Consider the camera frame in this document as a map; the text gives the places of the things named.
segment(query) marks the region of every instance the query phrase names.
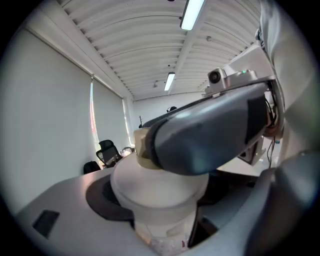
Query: ceiling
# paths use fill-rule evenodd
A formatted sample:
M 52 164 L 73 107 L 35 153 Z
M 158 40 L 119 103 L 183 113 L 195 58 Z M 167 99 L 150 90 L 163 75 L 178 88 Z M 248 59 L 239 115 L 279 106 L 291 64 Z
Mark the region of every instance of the ceiling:
M 258 0 L 208 0 L 189 32 L 180 28 L 186 0 L 58 2 L 135 99 L 203 91 L 209 71 L 255 41 L 260 21 Z

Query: office chair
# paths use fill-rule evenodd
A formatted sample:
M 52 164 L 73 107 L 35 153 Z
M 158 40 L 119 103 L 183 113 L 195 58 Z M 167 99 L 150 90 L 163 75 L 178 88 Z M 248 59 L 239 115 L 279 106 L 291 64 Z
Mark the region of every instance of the office chair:
M 107 168 L 115 166 L 122 159 L 114 143 L 107 139 L 99 142 L 101 150 L 97 151 L 96 156 L 105 164 Z

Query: ceiling light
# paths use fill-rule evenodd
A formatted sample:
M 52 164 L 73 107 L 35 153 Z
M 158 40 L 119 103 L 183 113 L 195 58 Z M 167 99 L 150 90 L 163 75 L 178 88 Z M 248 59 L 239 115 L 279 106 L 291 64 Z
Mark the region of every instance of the ceiling light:
M 187 0 L 183 11 L 180 27 L 192 30 L 205 0 Z
M 175 78 L 175 75 L 176 75 L 175 72 L 170 72 L 168 74 L 168 77 L 167 77 L 166 82 L 165 82 L 165 87 L 164 87 L 165 91 L 169 90 L 169 88 L 170 88 L 170 86 L 171 86 L 171 84 L 172 84 L 172 82 L 173 82 L 173 80 Z

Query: black slot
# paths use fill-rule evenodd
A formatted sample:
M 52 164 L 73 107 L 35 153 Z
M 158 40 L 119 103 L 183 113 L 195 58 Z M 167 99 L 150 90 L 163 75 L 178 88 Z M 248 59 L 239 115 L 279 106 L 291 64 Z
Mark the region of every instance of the black slot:
M 33 228 L 48 239 L 60 213 L 53 210 L 44 210 L 32 225 Z

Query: roller shade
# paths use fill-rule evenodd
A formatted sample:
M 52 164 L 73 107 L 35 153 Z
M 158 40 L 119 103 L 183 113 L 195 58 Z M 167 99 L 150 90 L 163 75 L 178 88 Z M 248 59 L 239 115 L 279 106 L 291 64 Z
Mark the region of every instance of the roller shade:
M 113 141 L 118 151 L 129 146 L 122 99 L 96 79 L 93 79 L 93 108 L 99 141 Z
M 18 212 L 95 155 L 91 76 L 22 29 L 0 66 L 0 181 Z

